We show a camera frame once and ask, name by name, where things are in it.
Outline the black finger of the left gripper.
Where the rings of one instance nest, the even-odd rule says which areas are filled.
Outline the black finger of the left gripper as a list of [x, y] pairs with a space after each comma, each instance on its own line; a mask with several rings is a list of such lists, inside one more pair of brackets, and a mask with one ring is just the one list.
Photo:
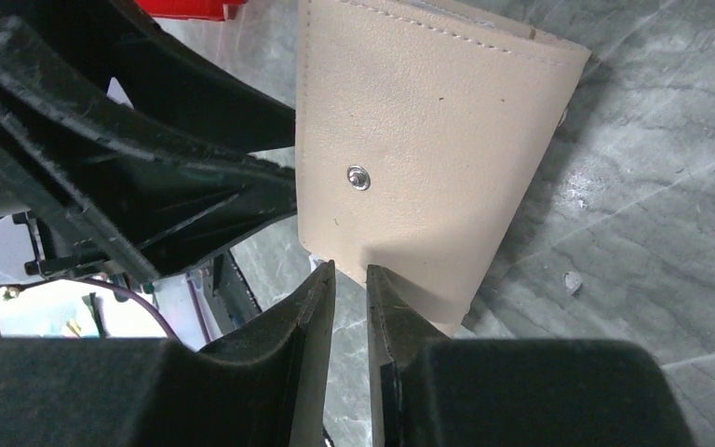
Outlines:
[[295, 111], [195, 53], [133, 1], [0, 1], [90, 82], [116, 78], [134, 109], [242, 153], [290, 147]]

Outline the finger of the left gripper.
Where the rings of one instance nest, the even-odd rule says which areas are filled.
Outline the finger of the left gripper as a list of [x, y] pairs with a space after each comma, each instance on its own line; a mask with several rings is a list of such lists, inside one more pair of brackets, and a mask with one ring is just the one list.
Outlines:
[[113, 101], [25, 20], [0, 19], [0, 218], [38, 221], [36, 273], [177, 275], [296, 210], [291, 168]]

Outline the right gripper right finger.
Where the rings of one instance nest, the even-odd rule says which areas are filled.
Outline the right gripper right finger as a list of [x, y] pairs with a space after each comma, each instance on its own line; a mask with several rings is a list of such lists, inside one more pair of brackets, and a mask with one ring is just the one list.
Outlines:
[[660, 367], [601, 339], [452, 339], [367, 272], [377, 446], [691, 446]]

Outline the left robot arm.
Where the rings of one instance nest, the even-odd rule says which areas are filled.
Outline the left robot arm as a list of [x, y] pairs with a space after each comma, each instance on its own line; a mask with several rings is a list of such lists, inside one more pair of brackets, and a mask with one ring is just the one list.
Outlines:
[[0, 1], [0, 286], [178, 275], [296, 211], [295, 112], [132, 1]]

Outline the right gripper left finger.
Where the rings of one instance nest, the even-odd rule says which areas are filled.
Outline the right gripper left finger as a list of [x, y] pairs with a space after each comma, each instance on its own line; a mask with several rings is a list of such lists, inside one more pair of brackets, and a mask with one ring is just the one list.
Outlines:
[[195, 351], [0, 338], [0, 446], [319, 446], [335, 268]]

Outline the red plastic bin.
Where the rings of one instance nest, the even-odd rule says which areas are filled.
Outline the red plastic bin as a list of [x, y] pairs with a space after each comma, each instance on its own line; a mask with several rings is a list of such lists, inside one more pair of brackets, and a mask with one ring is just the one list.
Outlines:
[[248, 0], [136, 0], [154, 18], [172, 20], [234, 20]]

